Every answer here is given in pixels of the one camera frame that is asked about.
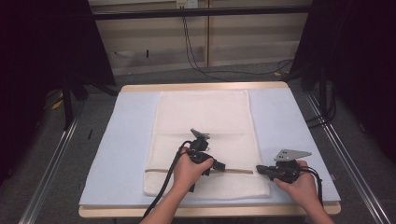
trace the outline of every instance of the black pole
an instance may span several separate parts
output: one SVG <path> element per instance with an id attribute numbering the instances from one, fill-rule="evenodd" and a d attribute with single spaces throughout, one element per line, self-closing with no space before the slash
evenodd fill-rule
<path id="1" fill-rule="evenodd" d="M 326 87 L 326 69 L 320 69 L 319 81 L 319 109 L 323 118 L 328 119 L 327 113 L 327 87 Z"/>
<path id="2" fill-rule="evenodd" d="M 309 12 L 310 8 L 311 6 L 222 7 L 222 8 L 185 8 L 185 9 L 163 9 L 163 10 L 122 11 L 122 12 L 94 12 L 93 18 L 97 21 L 102 21 L 102 20 L 123 20 L 123 19 L 170 18 L 170 17 L 286 14 L 286 13 L 307 13 Z"/>
<path id="3" fill-rule="evenodd" d="M 63 76 L 62 93 L 64 98 L 64 116 L 66 119 L 64 123 L 64 130 L 67 130 L 74 116 L 73 116 L 72 100 L 70 97 L 70 88 L 66 75 Z"/>

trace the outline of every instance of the light blue sheet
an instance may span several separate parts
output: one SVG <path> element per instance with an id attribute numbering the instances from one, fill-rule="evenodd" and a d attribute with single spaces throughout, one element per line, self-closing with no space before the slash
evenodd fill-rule
<path id="1" fill-rule="evenodd" d="M 284 148 L 312 152 L 312 156 L 304 160 L 318 171 L 323 180 L 323 201 L 339 202 L 338 192 L 290 89 L 257 89 L 248 90 L 248 93 L 264 165 L 274 165 L 275 155 Z M 92 163 L 80 205 L 151 204 L 154 197 L 143 192 L 143 174 L 159 96 L 160 93 L 155 91 L 120 93 Z M 185 199 L 182 204 L 292 203 L 289 195 L 273 182 L 270 182 L 270 189 L 268 198 L 230 201 Z"/>

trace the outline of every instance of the black cable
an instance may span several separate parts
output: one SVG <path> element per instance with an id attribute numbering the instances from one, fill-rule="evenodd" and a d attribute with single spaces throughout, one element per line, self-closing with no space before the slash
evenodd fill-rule
<path id="1" fill-rule="evenodd" d="M 303 76 L 305 73 L 309 72 L 315 66 L 315 63 L 308 62 L 304 66 L 301 66 L 299 69 L 289 73 L 287 76 L 282 77 L 279 81 L 289 82 L 295 78 Z"/>
<path id="2" fill-rule="evenodd" d="M 183 25 L 184 25 L 184 37 L 185 37 L 185 40 L 186 40 L 187 59 L 189 60 L 189 64 L 190 64 L 191 68 L 194 69 L 195 71 L 201 73 L 202 75 L 204 75 L 206 77 L 211 77 L 211 78 L 214 78 L 214 79 L 217 79 L 217 80 L 220 80 L 220 81 L 224 81 L 224 82 L 230 82 L 228 80 L 225 80 L 225 79 L 222 79 L 222 78 L 219 78 L 219 77 L 212 77 L 212 76 L 208 75 L 206 72 L 201 70 L 201 68 L 198 66 L 198 64 L 197 64 L 197 62 L 195 60 L 194 53 L 192 52 L 192 46 L 191 46 L 190 36 L 189 36 L 189 28 L 187 27 L 186 18 L 182 17 L 182 19 L 183 19 Z M 191 56 L 193 58 L 193 61 L 194 61 L 196 67 L 194 67 L 192 65 L 192 63 L 191 63 L 189 50 L 191 52 Z"/>
<path id="3" fill-rule="evenodd" d="M 312 174 L 317 179 L 318 199 L 319 199 L 320 204 L 323 206 L 323 196 L 322 196 L 323 192 L 322 192 L 322 185 L 321 185 L 322 179 L 320 179 L 318 172 L 309 166 L 300 167 L 300 172 L 307 172 L 309 174 Z"/>
<path id="4" fill-rule="evenodd" d="M 195 57 L 194 57 L 194 54 L 192 52 L 190 36 L 189 36 L 189 28 L 187 26 L 186 18 L 182 17 L 182 19 L 183 19 L 183 25 L 184 25 L 184 36 L 185 36 L 185 39 L 186 39 L 187 58 L 189 60 L 189 64 L 195 71 L 202 73 L 206 77 L 212 77 L 212 76 L 208 75 L 208 73 L 236 73 L 236 74 L 246 74 L 246 75 L 253 75 L 253 76 L 269 75 L 269 74 L 273 74 L 273 73 L 275 73 L 277 71 L 280 71 L 282 68 L 286 67 L 289 63 L 293 62 L 292 59 L 282 60 L 282 61 L 278 62 L 278 66 L 277 66 L 276 70 L 270 71 L 270 72 L 265 72 L 265 73 L 249 73 L 249 72 L 242 72 L 242 71 L 222 71 L 222 70 L 218 70 L 218 71 L 203 71 L 202 68 L 200 68 L 198 66 L 197 62 L 195 61 Z M 192 65 L 192 63 L 191 63 L 190 54 L 189 54 L 189 47 L 190 47 L 190 52 L 191 52 L 191 55 L 192 55 L 192 58 L 193 58 L 193 61 L 194 61 L 194 64 L 195 64 L 196 67 L 194 67 Z M 218 80 L 221 80 L 221 81 L 229 82 L 228 80 L 225 80 L 225 79 L 222 79 L 222 78 L 219 78 L 219 77 L 212 77 L 212 78 L 215 78 L 215 79 L 218 79 Z"/>
<path id="5" fill-rule="evenodd" d="M 318 115 L 318 116 L 313 117 L 312 119 L 306 119 L 305 120 L 306 123 L 309 123 L 309 122 L 314 121 L 316 119 L 324 119 L 323 121 L 321 121 L 318 124 L 314 124 L 314 125 L 309 126 L 308 127 L 309 129 L 316 128 L 318 126 L 322 126 L 324 124 L 327 124 L 327 123 L 329 123 L 330 121 L 332 121 L 335 118 L 335 114 L 336 114 L 336 111 L 337 111 L 337 106 L 336 106 L 336 102 L 335 102 L 335 92 L 336 92 L 335 87 L 334 87 L 334 85 L 332 85 L 332 98 L 331 98 L 330 103 L 329 103 L 329 108 L 327 109 L 327 114 L 329 116 L 327 118 L 325 118 L 322 115 Z"/>
<path id="6" fill-rule="evenodd" d="M 165 181 L 163 182 L 163 186 L 161 187 L 160 192 L 158 193 L 157 197 L 155 197 L 154 201 L 151 203 L 151 205 L 148 207 L 148 209 L 146 210 L 145 214 L 143 215 L 143 219 L 145 219 L 146 216 L 149 215 L 149 213 L 151 212 L 151 210 L 155 207 L 155 205 L 157 204 L 157 202 L 161 199 L 161 197 L 163 196 L 163 193 L 166 190 L 166 187 L 168 186 L 169 180 L 171 178 L 171 175 L 175 169 L 175 166 L 177 164 L 178 159 L 184 154 L 184 153 L 180 153 L 181 149 L 187 144 L 191 144 L 191 141 L 185 141 L 179 148 L 178 151 L 172 161 L 171 167 L 169 168 L 168 174 L 166 175 Z"/>

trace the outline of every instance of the wooden table edge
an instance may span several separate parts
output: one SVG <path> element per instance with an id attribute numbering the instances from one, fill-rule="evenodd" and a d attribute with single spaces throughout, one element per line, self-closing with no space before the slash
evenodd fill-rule
<path id="1" fill-rule="evenodd" d="M 324 208 L 329 215 L 341 212 L 339 202 L 325 203 Z M 84 206 L 81 205 L 78 213 L 87 218 L 109 217 L 142 217 L 146 207 L 128 206 Z M 266 205 L 219 205 L 179 207 L 175 217 L 282 217 L 306 216 L 305 210 L 298 204 L 266 204 Z"/>
<path id="2" fill-rule="evenodd" d="M 216 83 L 180 83 L 180 84 L 150 84 L 126 85 L 120 92 L 128 91 L 198 91 L 198 90 L 245 90 L 288 88 L 286 82 L 216 82 Z"/>

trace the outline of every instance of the wall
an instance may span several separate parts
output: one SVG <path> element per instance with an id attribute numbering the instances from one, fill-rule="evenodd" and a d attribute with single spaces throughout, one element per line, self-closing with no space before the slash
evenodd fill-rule
<path id="1" fill-rule="evenodd" d="M 91 0 L 90 3 L 93 12 L 176 8 L 176 1 L 159 0 Z M 310 0 L 199 1 L 199 7 L 310 4 Z M 305 13 L 189 17 L 187 26 L 195 61 L 205 67 L 291 59 L 305 20 Z M 115 75 L 190 67 L 181 18 L 98 21 L 97 26 Z"/>

